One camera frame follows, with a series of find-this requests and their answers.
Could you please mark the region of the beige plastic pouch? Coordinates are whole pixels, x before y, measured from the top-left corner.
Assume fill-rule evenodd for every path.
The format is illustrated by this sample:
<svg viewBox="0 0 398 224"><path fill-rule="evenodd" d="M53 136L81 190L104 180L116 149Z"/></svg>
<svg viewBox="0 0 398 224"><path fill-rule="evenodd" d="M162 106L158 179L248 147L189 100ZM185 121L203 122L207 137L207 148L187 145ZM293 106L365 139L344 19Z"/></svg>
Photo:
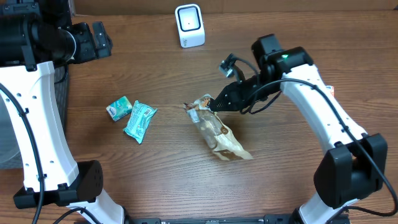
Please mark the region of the beige plastic pouch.
<svg viewBox="0 0 398 224"><path fill-rule="evenodd" d="M212 99L209 94L205 94L193 103L183 104L185 112L203 136L212 153L223 161L253 159L252 155L245 151L237 141L232 130L220 120L216 112L210 110Z"/></svg>

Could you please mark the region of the teal white small box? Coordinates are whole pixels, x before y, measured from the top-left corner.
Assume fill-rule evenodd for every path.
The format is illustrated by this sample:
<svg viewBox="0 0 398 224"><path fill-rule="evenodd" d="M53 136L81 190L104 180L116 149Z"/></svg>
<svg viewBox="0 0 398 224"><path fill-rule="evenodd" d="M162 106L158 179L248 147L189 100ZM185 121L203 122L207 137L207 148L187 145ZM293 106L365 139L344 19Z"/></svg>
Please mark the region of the teal white small box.
<svg viewBox="0 0 398 224"><path fill-rule="evenodd" d="M114 101L106 107L106 111L113 121L118 121L132 111L132 104L126 96Z"/></svg>

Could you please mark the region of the teal snack packet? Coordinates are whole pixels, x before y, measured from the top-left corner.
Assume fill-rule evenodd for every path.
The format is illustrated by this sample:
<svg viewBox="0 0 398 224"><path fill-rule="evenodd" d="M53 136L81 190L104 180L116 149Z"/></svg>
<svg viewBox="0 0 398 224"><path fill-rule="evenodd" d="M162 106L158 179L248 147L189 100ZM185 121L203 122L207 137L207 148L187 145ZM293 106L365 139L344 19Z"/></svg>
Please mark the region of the teal snack packet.
<svg viewBox="0 0 398 224"><path fill-rule="evenodd" d="M134 138L139 144L144 140L144 136L150 121L156 114L154 109L146 104L140 103L138 100L134 102L131 116L123 131L130 137Z"/></svg>

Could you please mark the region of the orange small box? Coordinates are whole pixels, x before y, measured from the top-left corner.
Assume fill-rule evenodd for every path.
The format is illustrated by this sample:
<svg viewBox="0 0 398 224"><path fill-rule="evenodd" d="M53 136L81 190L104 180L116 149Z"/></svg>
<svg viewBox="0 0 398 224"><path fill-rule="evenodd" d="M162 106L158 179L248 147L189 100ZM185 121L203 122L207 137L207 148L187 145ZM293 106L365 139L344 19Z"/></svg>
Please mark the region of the orange small box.
<svg viewBox="0 0 398 224"><path fill-rule="evenodd" d="M331 94L332 96L335 96L335 89L334 89L334 86L332 86L332 85L327 85L326 88L329 90L329 92L330 92L330 94Z"/></svg>

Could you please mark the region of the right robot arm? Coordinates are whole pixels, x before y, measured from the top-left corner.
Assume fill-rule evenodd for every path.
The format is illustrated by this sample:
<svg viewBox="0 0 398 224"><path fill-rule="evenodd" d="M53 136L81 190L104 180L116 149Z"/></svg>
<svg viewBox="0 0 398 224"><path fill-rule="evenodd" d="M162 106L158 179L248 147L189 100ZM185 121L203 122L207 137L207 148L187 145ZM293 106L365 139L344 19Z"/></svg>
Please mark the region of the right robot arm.
<svg viewBox="0 0 398 224"><path fill-rule="evenodd" d="M251 47L254 75L245 78L238 58L229 55L220 71L234 82L209 102L212 111L254 113L258 101L271 104L287 96L316 134L323 159L314 176L315 194L290 215L266 215L265 223L348 223L356 202L388 186L384 176L387 142L370 135L340 106L302 47L283 49L276 36L258 38Z"/></svg>

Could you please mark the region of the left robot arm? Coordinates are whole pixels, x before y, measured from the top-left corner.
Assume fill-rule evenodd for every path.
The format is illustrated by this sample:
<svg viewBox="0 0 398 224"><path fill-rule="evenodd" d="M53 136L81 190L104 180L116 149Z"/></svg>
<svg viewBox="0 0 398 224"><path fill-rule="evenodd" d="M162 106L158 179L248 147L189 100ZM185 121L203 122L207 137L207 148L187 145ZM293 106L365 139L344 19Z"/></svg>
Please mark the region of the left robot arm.
<svg viewBox="0 0 398 224"><path fill-rule="evenodd" d="M1 4L1 97L22 156L19 209L56 204L89 223L127 223L125 209L103 187L96 160L77 162L68 147L55 96L55 70L109 57L101 22L72 23L68 1Z"/></svg>

